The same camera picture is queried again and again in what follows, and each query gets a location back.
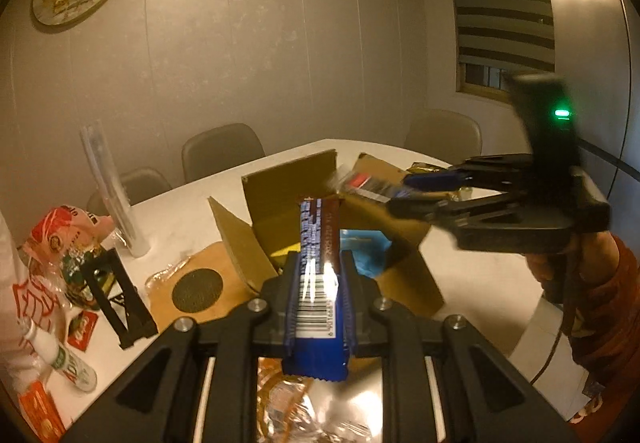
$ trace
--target floor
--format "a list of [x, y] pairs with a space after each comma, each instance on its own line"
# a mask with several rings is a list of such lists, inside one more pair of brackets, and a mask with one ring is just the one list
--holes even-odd
[[[511, 355], [511, 363], [531, 379], [548, 357], [558, 333], [562, 312], [540, 299], [533, 319]], [[548, 402], [565, 418], [571, 418], [589, 400], [582, 394], [588, 373], [571, 358], [569, 340], [563, 335], [556, 354], [535, 384]]]

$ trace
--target green led indicator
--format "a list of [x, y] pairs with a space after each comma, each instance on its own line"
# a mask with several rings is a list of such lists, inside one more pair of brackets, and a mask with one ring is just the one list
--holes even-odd
[[554, 113], [559, 120], [568, 120], [571, 112], [567, 109], [556, 109]]

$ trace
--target red packet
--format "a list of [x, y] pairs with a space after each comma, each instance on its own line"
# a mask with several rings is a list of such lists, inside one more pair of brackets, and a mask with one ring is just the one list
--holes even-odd
[[98, 322], [97, 314], [93, 311], [82, 311], [69, 322], [69, 333], [66, 342], [81, 351], [86, 351], [96, 322]]
[[27, 392], [18, 397], [18, 401], [40, 440], [43, 443], [58, 443], [65, 433], [65, 426], [42, 383], [34, 381]]

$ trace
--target white bottle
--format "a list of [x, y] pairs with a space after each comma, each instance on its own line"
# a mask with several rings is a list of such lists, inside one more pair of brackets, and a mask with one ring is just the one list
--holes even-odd
[[66, 376], [81, 391], [90, 393], [95, 389], [97, 385], [95, 371], [62, 346], [55, 336], [40, 329], [29, 317], [20, 318], [20, 326], [25, 340], [31, 343], [42, 360]]

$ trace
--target open cardboard box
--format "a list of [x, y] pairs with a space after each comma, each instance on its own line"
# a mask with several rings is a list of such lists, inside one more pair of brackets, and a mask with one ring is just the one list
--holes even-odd
[[[258, 292], [265, 280], [277, 276], [269, 254], [300, 241], [300, 201], [325, 197], [326, 182], [336, 169], [335, 150], [319, 152], [255, 172], [242, 178], [252, 225], [234, 216], [213, 198], [211, 211], [233, 265], [244, 283]], [[399, 183], [405, 171], [368, 154], [359, 156], [354, 170]], [[386, 270], [376, 278], [382, 294], [430, 317], [443, 305], [442, 295], [418, 251], [430, 226], [391, 217], [384, 206], [341, 194], [341, 229], [381, 230], [391, 240]]]

